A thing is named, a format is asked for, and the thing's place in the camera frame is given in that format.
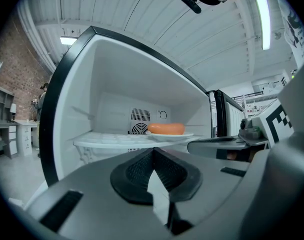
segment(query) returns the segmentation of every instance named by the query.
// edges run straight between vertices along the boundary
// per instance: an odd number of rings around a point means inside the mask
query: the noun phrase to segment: refrigerator fan vent
[[[132,128],[132,134],[145,134],[147,132],[147,125],[139,122],[137,124],[135,124]]]
[[[128,149],[128,152],[136,151],[136,150],[142,150],[142,148],[129,148],[129,149]]]
[[[131,120],[146,121],[149,122],[151,113],[148,110],[133,108],[131,114]]]

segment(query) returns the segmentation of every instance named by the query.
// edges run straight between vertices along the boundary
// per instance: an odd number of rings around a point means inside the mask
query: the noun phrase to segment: ceiling light
[[[270,13],[268,10],[267,0],[256,0],[258,11],[260,14],[261,20],[261,29],[262,29],[262,49],[270,49],[271,42],[271,21]]]
[[[61,42],[63,45],[71,46],[77,40],[76,37],[61,36]]]

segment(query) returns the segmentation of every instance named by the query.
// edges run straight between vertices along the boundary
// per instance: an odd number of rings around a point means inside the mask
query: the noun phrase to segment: brick wall
[[[51,74],[28,40],[16,10],[0,34],[0,87],[14,93],[16,119],[32,119],[31,101],[43,93],[40,87]]]

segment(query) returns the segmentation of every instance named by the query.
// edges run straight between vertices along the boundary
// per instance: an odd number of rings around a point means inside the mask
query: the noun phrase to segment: hot dog
[[[185,131],[185,126],[182,123],[150,123],[147,126],[148,131],[152,134],[165,135],[182,135]]]

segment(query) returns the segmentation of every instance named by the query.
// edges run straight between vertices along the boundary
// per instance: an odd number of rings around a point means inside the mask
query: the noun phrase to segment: white ceiling
[[[32,45],[52,71],[69,48],[60,36],[79,37],[89,26],[98,26],[152,47],[206,89],[218,89],[295,66],[277,0],[268,3],[269,50],[261,48],[255,0],[199,3],[201,14],[181,0],[21,0],[18,12]],[[282,37],[275,40],[274,32]]]

